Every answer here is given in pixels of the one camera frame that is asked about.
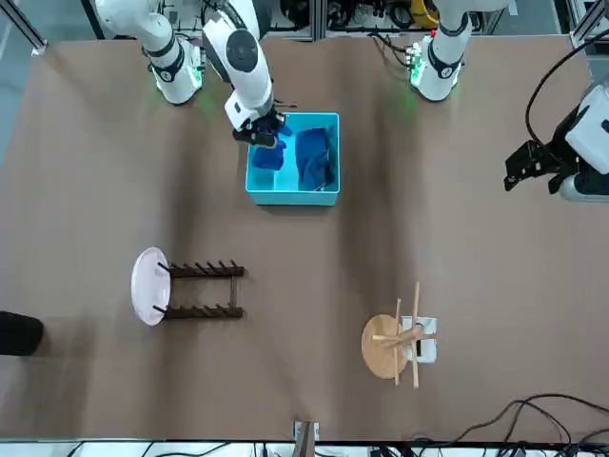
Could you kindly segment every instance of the metal frame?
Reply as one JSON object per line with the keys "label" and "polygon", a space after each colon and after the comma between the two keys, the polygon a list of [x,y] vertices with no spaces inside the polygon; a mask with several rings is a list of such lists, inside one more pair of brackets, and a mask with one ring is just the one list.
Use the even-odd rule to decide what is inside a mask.
{"label": "metal frame", "polygon": [[582,43],[604,17],[609,18],[609,0],[596,0],[573,30],[573,39]]}
{"label": "metal frame", "polygon": [[104,31],[102,30],[102,26],[97,19],[97,14],[95,13],[95,8],[91,4],[90,0],[80,0],[81,5],[83,6],[83,10],[85,10],[85,14],[87,15],[88,22],[93,29],[93,33],[95,33],[95,37],[98,40],[105,40],[106,36],[104,35]]}
{"label": "metal frame", "polygon": [[12,2],[12,0],[0,0],[0,10],[2,10],[9,20],[18,28],[28,39],[34,52],[42,54],[47,48],[45,40],[37,29],[29,22],[26,15]]}

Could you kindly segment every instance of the floor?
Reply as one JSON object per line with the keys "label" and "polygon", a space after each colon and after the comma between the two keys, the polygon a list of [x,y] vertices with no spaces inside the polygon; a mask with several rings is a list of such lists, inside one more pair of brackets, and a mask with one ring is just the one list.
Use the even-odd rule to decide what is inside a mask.
{"label": "floor", "polygon": [[[161,455],[201,454],[221,445],[219,443],[86,443],[80,446],[70,457],[160,457]],[[0,457],[68,457],[78,443],[38,443],[38,444],[0,444]],[[268,444],[266,450],[271,457],[291,457],[294,445]],[[318,457],[368,457],[370,447],[316,447]],[[423,457],[482,457],[494,456],[495,451],[484,451],[483,448],[427,449]],[[213,457],[252,457],[263,455],[263,445],[238,443],[222,447],[208,454]],[[553,456],[553,451],[527,450],[527,457]],[[594,454],[580,452],[580,457],[594,457]]]}
{"label": "floor", "polygon": [[[496,34],[551,34],[559,32],[553,0],[516,0],[518,15],[505,13],[496,30]],[[88,19],[78,0],[21,0],[17,2],[30,19],[31,23],[40,30],[50,42],[62,40],[90,40],[94,35]],[[0,163],[4,150],[10,139],[10,132],[19,110],[21,95],[29,74],[31,46],[16,30],[8,19],[0,14],[0,110],[5,122],[0,124]],[[595,79],[609,73],[607,59],[591,61]],[[69,455],[77,443],[35,443],[35,444],[0,444],[0,457],[63,457]],[[101,457],[139,457],[144,454],[149,443],[86,443],[73,456]],[[157,443],[148,450],[146,456],[157,456],[164,452],[204,452],[217,444],[204,443]],[[284,457],[291,455],[293,446],[268,445],[271,455]],[[365,457],[369,455],[366,447],[318,447],[323,455],[341,457]],[[447,449],[443,457],[481,457],[483,449]],[[429,449],[425,457],[436,457],[437,451]],[[251,457],[262,455],[262,445],[254,447],[251,444],[235,444],[223,447],[214,452],[217,457]],[[531,457],[547,457],[541,452],[528,452]]]}

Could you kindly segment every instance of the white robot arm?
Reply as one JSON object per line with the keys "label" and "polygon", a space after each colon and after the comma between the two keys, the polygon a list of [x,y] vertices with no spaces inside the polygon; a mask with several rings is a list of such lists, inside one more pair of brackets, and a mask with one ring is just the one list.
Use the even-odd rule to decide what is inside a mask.
{"label": "white robot arm", "polygon": [[203,27],[206,58],[234,91],[225,110],[238,141],[274,148],[285,118],[274,109],[272,81],[259,41],[270,29],[267,0],[228,0]]}
{"label": "white robot arm", "polygon": [[157,11],[159,0],[96,0],[97,12],[114,33],[142,42],[157,87],[169,103],[182,105],[202,86],[201,53],[178,39]]}
{"label": "white robot arm", "polygon": [[469,11],[505,8],[509,0],[434,0],[440,14],[435,36],[408,50],[410,83],[423,97],[438,102],[457,84],[463,53],[472,35]]}
{"label": "white robot arm", "polygon": [[[160,0],[96,0],[97,11],[115,33],[142,42],[157,87],[169,103],[187,102],[202,86],[201,50],[176,37],[156,12]],[[274,148],[285,118],[274,109],[272,82],[259,41],[270,29],[268,0],[226,0],[203,28],[207,61],[234,88],[226,101],[238,141]]]}

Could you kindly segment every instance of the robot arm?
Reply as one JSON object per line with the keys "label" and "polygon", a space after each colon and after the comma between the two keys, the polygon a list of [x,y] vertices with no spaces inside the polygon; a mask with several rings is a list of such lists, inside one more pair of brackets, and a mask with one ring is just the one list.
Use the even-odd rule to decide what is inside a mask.
{"label": "robot arm", "polygon": [[540,147],[529,140],[506,161],[505,190],[531,177],[553,174],[550,193],[571,201],[609,202],[609,77],[593,86],[580,105]]}
{"label": "robot arm", "polygon": [[201,53],[179,40],[169,21],[157,12],[159,0],[96,0],[97,12],[114,33],[142,42],[157,87],[169,103],[182,105],[201,88]]}
{"label": "robot arm", "polygon": [[274,108],[272,81],[259,41],[270,28],[266,0],[228,0],[203,28],[206,58],[234,91],[225,111],[237,141],[274,148],[285,118]]}
{"label": "robot arm", "polygon": [[[201,50],[178,39],[155,11],[159,0],[96,0],[97,11],[115,33],[142,42],[157,87],[181,105],[202,86]],[[226,0],[203,28],[206,58],[234,88],[225,104],[238,141],[274,148],[284,117],[274,109],[272,82],[259,41],[270,29],[269,0]]]}
{"label": "robot arm", "polygon": [[409,50],[410,83],[423,97],[445,99],[457,84],[463,53],[472,35],[469,11],[505,8],[509,0],[434,0],[440,14],[435,36]]}

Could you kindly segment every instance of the white object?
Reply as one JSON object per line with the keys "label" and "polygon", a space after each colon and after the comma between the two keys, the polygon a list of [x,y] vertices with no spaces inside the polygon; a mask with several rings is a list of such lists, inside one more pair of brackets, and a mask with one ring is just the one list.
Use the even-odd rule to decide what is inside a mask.
{"label": "white object", "polygon": [[[434,0],[440,23],[434,38],[421,42],[422,63],[415,87],[428,100],[445,99],[457,83],[461,62],[472,35],[469,11],[494,11],[505,8],[510,0]],[[430,58],[432,48],[436,62]]]}
{"label": "white object", "polygon": [[[418,317],[417,324],[424,328],[423,335],[438,333],[438,319],[434,317]],[[402,327],[412,328],[412,316],[402,316]],[[433,364],[438,358],[437,340],[421,340],[421,355],[417,357],[420,364]],[[410,345],[404,347],[406,359],[412,361],[412,348]]]}
{"label": "white object", "polygon": [[576,125],[567,143],[600,174],[609,173],[609,83],[598,84],[581,101]]}
{"label": "white object", "polygon": [[154,307],[167,309],[171,293],[171,277],[159,267],[167,267],[167,259],[158,248],[148,248],[140,254],[131,273],[131,302],[142,322],[156,326],[165,314]]}
{"label": "white object", "polygon": [[167,18],[156,12],[159,3],[159,0],[95,0],[99,16],[110,30],[142,42],[153,66],[157,88],[169,103],[181,105],[203,85],[199,70],[201,51],[176,37]]}
{"label": "white object", "polygon": [[[220,9],[203,27],[204,48],[207,61],[234,88],[225,111],[233,128],[241,131],[273,108],[272,81],[259,43],[266,33],[266,23],[264,17],[257,16],[252,0],[227,2],[246,30],[239,29],[225,9]],[[264,6],[261,11],[270,14]]]}

